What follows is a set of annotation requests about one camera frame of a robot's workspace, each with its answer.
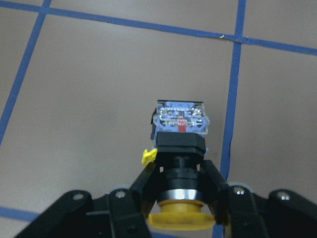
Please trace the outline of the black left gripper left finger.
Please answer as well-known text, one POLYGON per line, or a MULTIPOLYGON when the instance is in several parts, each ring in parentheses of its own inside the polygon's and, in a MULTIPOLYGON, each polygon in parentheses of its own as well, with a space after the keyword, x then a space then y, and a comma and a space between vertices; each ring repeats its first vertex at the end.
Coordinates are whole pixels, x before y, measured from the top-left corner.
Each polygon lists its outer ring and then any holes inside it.
POLYGON ((156 163, 145 166, 130 186, 137 209, 143 216, 148 216, 159 194, 159 167, 156 163))

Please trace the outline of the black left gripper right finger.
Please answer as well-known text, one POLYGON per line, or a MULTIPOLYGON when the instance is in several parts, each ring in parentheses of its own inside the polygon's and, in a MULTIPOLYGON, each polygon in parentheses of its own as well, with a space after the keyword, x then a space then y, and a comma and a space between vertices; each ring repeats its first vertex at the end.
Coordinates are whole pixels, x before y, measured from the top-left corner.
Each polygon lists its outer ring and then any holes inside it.
POLYGON ((215 216, 216 223, 226 225, 228 222, 229 185, 211 160, 200 164, 204 202, 215 216))

